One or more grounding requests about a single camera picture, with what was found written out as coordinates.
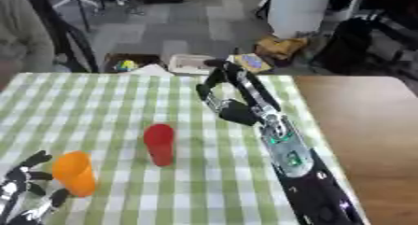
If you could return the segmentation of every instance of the white container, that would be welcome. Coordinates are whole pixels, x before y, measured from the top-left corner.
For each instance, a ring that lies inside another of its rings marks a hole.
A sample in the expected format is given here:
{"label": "white container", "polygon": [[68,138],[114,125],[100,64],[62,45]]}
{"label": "white container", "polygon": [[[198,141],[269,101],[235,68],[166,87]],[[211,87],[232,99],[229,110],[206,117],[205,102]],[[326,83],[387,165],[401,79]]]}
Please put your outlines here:
{"label": "white container", "polygon": [[316,32],[324,19],[329,0],[272,0],[269,24],[274,35],[292,38],[300,33]]}
{"label": "white container", "polygon": [[214,59],[210,56],[176,54],[172,56],[168,70],[177,74],[209,75],[214,68],[206,66],[203,62]]}

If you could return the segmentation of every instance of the black bag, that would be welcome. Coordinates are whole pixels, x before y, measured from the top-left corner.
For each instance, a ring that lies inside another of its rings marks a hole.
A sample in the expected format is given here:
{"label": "black bag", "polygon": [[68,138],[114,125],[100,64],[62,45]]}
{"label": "black bag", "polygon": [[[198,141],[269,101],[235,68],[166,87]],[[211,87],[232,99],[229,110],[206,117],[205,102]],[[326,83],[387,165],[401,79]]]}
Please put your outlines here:
{"label": "black bag", "polygon": [[362,19],[343,21],[328,44],[313,57],[311,65],[336,74],[353,74],[368,57],[371,30],[369,22]]}

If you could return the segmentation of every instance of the desk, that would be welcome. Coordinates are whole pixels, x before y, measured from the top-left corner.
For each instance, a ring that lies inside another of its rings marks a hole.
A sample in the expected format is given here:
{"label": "desk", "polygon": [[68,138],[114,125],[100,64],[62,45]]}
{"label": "desk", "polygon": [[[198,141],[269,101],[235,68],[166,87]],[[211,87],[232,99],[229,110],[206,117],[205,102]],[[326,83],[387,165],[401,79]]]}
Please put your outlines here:
{"label": "desk", "polygon": [[[217,119],[195,92],[202,80],[18,75],[0,95],[0,175],[40,149],[55,158],[73,150],[88,152],[96,191],[67,201],[49,224],[297,223],[258,128]],[[260,80],[359,205],[293,79]],[[238,92],[224,84],[215,93],[231,98]],[[142,139],[144,129],[159,122],[175,131],[175,162],[164,168],[150,162]],[[40,169],[50,167],[46,163]],[[61,187],[53,181],[46,191]],[[21,209],[35,203],[21,201]]]}
{"label": "desk", "polygon": [[418,99],[390,77],[297,77],[371,224],[418,223]]}

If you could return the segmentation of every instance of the green checkered tablecloth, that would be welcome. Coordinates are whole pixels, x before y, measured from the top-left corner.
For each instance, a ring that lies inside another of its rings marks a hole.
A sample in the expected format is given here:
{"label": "green checkered tablecloth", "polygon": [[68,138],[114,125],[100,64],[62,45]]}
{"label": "green checkered tablecloth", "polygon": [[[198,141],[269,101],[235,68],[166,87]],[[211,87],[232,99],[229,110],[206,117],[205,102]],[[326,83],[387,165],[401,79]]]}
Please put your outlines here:
{"label": "green checkered tablecloth", "polygon": [[[306,142],[363,211],[291,77],[261,77]],[[89,152],[98,178],[48,224],[297,224],[253,127],[219,120],[199,99],[203,77],[21,74],[0,95],[0,172],[39,149]],[[230,85],[221,97],[237,97]],[[173,165],[142,142],[152,123],[176,132]],[[50,171],[51,162],[43,165]],[[59,188],[47,186],[48,192]],[[21,199],[21,209],[35,197]]]}

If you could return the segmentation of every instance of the robotic hand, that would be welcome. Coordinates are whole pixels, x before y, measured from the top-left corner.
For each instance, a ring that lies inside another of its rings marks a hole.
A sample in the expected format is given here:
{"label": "robotic hand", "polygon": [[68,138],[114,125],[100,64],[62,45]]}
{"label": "robotic hand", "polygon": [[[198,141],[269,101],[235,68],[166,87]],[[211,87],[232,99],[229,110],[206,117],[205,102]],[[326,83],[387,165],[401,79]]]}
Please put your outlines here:
{"label": "robotic hand", "polygon": [[[272,167],[301,225],[364,224],[348,196],[313,148],[303,142],[297,128],[263,84],[241,66],[221,61],[205,62],[216,69],[196,90],[220,118],[243,125],[260,124],[261,141],[272,158]],[[246,104],[220,100],[211,89],[229,82]]]}
{"label": "robotic hand", "polygon": [[37,208],[20,213],[7,225],[42,225],[47,215],[52,214],[65,203],[69,194],[66,189],[56,190],[46,202]]}
{"label": "robotic hand", "polygon": [[9,170],[0,185],[0,224],[6,224],[7,217],[19,199],[19,196],[30,191],[44,196],[45,191],[33,180],[52,180],[52,175],[44,172],[30,172],[29,169],[52,158],[45,150],[32,155],[24,162]]}

